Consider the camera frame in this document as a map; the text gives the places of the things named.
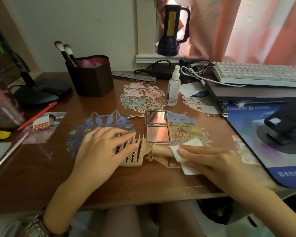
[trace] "white spray bottle cap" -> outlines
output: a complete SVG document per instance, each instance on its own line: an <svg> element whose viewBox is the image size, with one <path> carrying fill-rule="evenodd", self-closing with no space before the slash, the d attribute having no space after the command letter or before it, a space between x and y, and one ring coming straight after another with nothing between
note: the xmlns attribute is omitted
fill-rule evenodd
<svg viewBox="0 0 296 237"><path fill-rule="evenodd" d="M180 66L175 66L174 72L172 74L172 79L174 80L180 79Z"/></svg>

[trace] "red pen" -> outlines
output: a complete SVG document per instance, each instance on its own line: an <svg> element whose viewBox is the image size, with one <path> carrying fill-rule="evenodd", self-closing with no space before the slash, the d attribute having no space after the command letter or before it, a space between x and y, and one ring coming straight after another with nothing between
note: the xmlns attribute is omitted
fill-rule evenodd
<svg viewBox="0 0 296 237"><path fill-rule="evenodd" d="M46 113L48 110L50 110L51 108L53 108L57 104L58 104L57 101L54 101L53 103L49 104L49 106L46 107L44 110L40 111L38 114L34 115L31 119L29 119L28 121L26 121L25 123L20 125L20 127L18 128L18 131L23 130L25 127L27 127L29 124L31 124L36 119L40 118L44 113Z"/></svg>

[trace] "pink curtain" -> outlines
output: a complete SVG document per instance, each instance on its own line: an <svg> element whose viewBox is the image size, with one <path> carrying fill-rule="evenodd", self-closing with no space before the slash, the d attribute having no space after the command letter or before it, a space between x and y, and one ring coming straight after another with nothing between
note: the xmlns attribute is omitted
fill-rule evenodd
<svg viewBox="0 0 296 237"><path fill-rule="evenodd" d="M296 0L175 2L191 10L187 57L296 68Z"/></svg>

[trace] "wooden hair brush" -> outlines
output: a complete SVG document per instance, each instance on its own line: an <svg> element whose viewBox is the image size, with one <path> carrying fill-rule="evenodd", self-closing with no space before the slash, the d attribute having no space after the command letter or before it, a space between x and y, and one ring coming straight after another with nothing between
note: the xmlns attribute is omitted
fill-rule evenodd
<svg viewBox="0 0 296 237"><path fill-rule="evenodd" d="M138 135L138 139L135 139L134 137L133 139L127 141L124 145L121 145L117 148L116 153L120 152L124 147L130 145L131 143L138 143L139 147L132 154L130 154L125 159L125 161L120 163L120 166L141 166L143 163L144 156L147 154L159 154L174 157L171 149L167 145L150 144L146 141L145 135L143 135L142 139L140 138L140 135Z"/></svg>

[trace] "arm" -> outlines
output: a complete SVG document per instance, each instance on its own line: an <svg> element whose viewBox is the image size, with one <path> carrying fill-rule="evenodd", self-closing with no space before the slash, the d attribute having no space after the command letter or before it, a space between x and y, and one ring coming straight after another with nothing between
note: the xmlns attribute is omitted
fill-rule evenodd
<svg viewBox="0 0 296 237"><path fill-rule="evenodd" d="M296 237L296 213L273 191L260 185L234 151L213 147L180 145L178 154L186 166L204 174L215 185L248 208L277 237Z"/></svg>
<svg viewBox="0 0 296 237"><path fill-rule="evenodd" d="M135 133L115 128L97 128L82 141L69 178L56 190L43 216L44 226L55 235L62 235L69 227L77 210L126 159L138 144L130 144L118 154L118 146L131 139Z"/></svg>

